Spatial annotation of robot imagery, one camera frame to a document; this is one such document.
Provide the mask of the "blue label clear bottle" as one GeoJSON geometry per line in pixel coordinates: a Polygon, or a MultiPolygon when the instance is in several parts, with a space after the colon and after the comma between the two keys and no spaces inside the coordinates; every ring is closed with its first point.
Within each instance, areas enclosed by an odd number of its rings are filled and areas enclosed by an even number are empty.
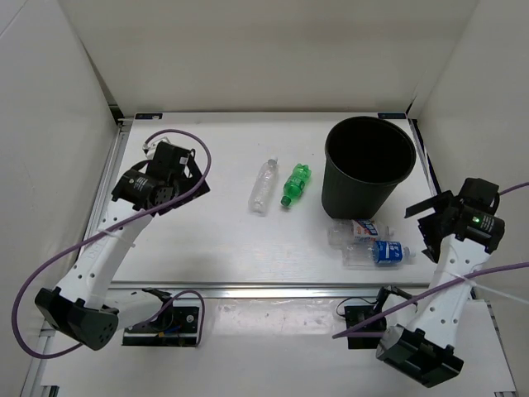
{"type": "Polygon", "coordinates": [[[345,267],[391,268],[413,263],[416,253],[401,242],[377,240],[353,243],[341,248],[345,267]]]}

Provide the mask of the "clear plastic bottle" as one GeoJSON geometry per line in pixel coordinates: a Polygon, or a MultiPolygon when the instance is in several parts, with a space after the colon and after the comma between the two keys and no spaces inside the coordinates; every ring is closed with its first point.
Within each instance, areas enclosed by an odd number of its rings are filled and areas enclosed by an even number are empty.
{"type": "Polygon", "coordinates": [[[265,216],[279,177],[278,158],[268,159],[259,170],[248,200],[251,213],[265,216]]]}

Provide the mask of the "red label clear bottle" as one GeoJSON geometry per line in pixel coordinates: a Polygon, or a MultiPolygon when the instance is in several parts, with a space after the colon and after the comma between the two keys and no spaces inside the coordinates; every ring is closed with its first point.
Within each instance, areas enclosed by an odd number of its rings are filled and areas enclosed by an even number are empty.
{"type": "Polygon", "coordinates": [[[331,246],[343,246],[360,242],[388,240],[395,231],[392,227],[373,219],[335,220],[327,230],[331,246]]]}

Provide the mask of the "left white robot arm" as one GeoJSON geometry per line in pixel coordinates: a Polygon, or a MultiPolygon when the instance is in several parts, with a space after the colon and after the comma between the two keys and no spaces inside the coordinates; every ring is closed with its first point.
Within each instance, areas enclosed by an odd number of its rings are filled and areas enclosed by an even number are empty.
{"type": "Polygon", "coordinates": [[[36,307],[56,331],[94,351],[116,331],[137,328],[159,335],[181,330],[185,318],[170,293],[146,288],[109,294],[113,276],[135,239],[157,215],[208,193],[192,155],[143,160],[126,171],[111,193],[100,226],[66,276],[52,289],[41,289],[36,307]]]}

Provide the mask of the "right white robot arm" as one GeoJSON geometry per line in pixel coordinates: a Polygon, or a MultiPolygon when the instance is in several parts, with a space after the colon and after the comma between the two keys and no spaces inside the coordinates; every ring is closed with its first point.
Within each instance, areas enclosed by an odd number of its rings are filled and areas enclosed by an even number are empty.
{"type": "Polygon", "coordinates": [[[419,217],[425,253],[436,263],[429,294],[404,323],[389,301],[372,308],[371,320],[385,331],[377,359],[427,388],[455,378],[464,365],[455,354],[457,328],[472,289],[470,276],[482,270],[503,238],[505,223],[495,215],[499,198],[496,186],[470,186],[406,211],[419,217]]]}

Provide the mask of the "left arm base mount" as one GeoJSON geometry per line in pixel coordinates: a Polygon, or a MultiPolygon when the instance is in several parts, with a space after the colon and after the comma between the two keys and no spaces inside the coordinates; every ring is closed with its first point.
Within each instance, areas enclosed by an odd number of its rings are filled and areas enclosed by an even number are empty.
{"type": "Polygon", "coordinates": [[[124,347],[198,347],[203,337],[206,304],[196,290],[175,294],[157,289],[153,293],[161,302],[161,312],[153,319],[125,328],[124,347]]]}

